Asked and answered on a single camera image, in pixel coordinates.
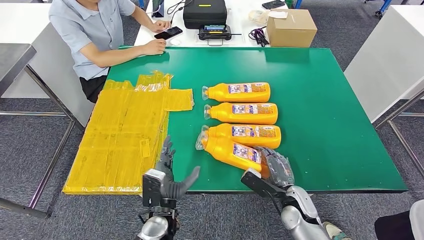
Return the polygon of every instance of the green tabletop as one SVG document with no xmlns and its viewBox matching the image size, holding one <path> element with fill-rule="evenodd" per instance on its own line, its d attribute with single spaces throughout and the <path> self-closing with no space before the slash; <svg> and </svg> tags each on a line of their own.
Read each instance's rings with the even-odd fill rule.
<svg viewBox="0 0 424 240">
<path fill-rule="evenodd" d="M 204 119 L 202 86 L 268 82 L 269 102 L 278 106 L 282 141 L 295 184 L 314 192 L 403 192 L 398 170 L 370 124 L 333 54 L 326 48 L 170 47 L 111 68 L 108 78 L 130 80 L 153 70 L 173 74 L 171 87 L 193 89 L 194 108 L 169 114 L 168 134 L 176 154 L 173 172 L 181 181 L 195 166 L 194 192 L 243 192 L 243 170 L 195 149 Z"/>
</svg>

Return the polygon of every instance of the robotic hand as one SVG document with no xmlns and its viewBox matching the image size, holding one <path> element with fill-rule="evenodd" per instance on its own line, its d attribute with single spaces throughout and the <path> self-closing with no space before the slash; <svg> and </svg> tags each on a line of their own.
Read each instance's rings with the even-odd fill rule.
<svg viewBox="0 0 424 240">
<path fill-rule="evenodd" d="M 178 222 L 177 200 L 181 198 L 199 177 L 200 166 L 196 166 L 182 182 L 174 181 L 173 158 L 170 136 L 166 137 L 160 153 L 160 160 L 154 169 L 143 175 L 143 206 L 149 207 L 148 219 L 141 214 L 144 223 L 135 240 L 172 240 L 180 228 Z"/>
<path fill-rule="evenodd" d="M 241 182 L 261 197 L 271 197 L 282 223 L 295 240 L 331 240 L 308 193 L 294 185 L 289 160 L 269 148 L 255 149 L 260 151 L 261 160 L 266 161 L 269 177 L 263 179 L 259 172 L 249 168 Z M 274 198 L 281 202 L 282 211 Z"/>
</svg>

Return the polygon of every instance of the gray carpet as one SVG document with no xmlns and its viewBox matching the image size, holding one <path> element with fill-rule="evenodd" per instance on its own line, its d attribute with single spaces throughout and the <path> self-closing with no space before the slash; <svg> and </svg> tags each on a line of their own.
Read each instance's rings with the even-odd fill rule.
<svg viewBox="0 0 424 240">
<path fill-rule="evenodd" d="M 331 48 L 344 70 L 378 20 L 382 1 L 304 0 L 318 33 L 313 47 Z M 138 24 L 124 17 L 125 43 L 132 44 Z M 0 110 L 51 111 L 47 99 L 0 98 Z M 424 112 L 424 102 L 417 103 Z M 424 160 L 424 119 L 400 117 L 396 124 L 420 160 Z M 0 197 L 28 204 L 67 127 L 61 117 L 0 117 Z M 424 199 L 424 179 L 389 126 L 378 132 L 409 191 L 400 194 L 319 194 L 312 196 L 321 219 L 340 226 L 354 240 L 374 240 L 374 221 L 400 213 Z M 82 138 L 76 128 L 41 196 L 38 209 L 52 212 L 39 220 L 0 209 L 0 239 L 122 239 L 141 229 L 139 196 L 72 196 L 61 193 Z M 269 199 L 248 195 L 187 195 L 178 204 L 179 240 L 288 240 Z"/>
</svg>

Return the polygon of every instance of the bottle label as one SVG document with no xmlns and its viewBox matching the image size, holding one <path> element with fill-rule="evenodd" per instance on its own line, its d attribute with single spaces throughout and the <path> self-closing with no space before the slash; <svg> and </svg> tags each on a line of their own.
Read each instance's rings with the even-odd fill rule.
<svg viewBox="0 0 424 240">
<path fill-rule="evenodd" d="M 265 83 L 256 82 L 256 83 L 244 83 L 244 84 L 229 84 L 228 92 L 230 94 L 239 94 L 239 93 L 258 93 L 265 92 Z"/>
<path fill-rule="evenodd" d="M 233 126 L 232 127 L 233 137 L 254 137 L 255 131 L 249 126 Z"/>
<path fill-rule="evenodd" d="M 257 126 L 255 132 L 257 137 L 275 138 L 277 135 L 273 126 Z"/>
<path fill-rule="evenodd" d="M 272 114 L 271 104 L 233 104 L 233 114 Z"/>
<path fill-rule="evenodd" d="M 234 143 L 232 153 L 238 157 L 249 159 L 257 164 L 261 163 L 261 154 L 253 148 Z"/>
</svg>

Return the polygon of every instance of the orange bottle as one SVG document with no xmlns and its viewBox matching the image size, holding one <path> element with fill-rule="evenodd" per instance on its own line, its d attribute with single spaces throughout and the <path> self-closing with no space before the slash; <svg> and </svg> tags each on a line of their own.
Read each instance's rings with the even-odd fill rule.
<svg viewBox="0 0 424 240">
<path fill-rule="evenodd" d="M 218 119 L 225 123 L 275 124 L 278 118 L 274 103 L 229 103 L 204 106 L 204 119 Z"/>
<path fill-rule="evenodd" d="M 261 153 L 253 148 L 236 143 L 229 138 L 207 136 L 200 133 L 196 142 L 197 150 L 205 150 L 212 157 L 239 169 L 253 168 L 261 172 Z"/>
<path fill-rule="evenodd" d="M 208 137 L 227 138 L 249 147 L 276 149 L 281 143 L 281 131 L 274 125 L 228 124 L 208 127 L 203 125 L 201 132 Z"/>
<path fill-rule="evenodd" d="M 267 82 L 220 83 L 202 88 L 202 98 L 215 99 L 218 102 L 266 103 L 270 100 L 271 88 Z"/>
</svg>

